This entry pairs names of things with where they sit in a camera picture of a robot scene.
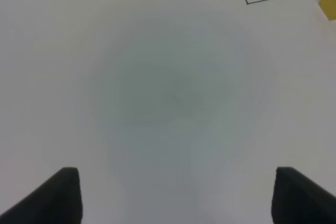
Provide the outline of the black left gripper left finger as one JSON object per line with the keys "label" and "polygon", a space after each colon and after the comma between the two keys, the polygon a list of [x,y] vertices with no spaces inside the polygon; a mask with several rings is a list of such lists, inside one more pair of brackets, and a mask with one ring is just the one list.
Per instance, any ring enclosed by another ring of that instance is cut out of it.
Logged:
{"label": "black left gripper left finger", "polygon": [[1,223],[81,223],[79,171],[64,167],[1,214]]}

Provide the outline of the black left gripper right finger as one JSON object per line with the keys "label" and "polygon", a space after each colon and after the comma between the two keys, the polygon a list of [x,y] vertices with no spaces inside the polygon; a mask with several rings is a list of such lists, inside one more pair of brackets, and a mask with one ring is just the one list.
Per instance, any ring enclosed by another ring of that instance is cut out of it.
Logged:
{"label": "black left gripper right finger", "polygon": [[278,167],[273,223],[335,223],[335,196],[292,167]]}

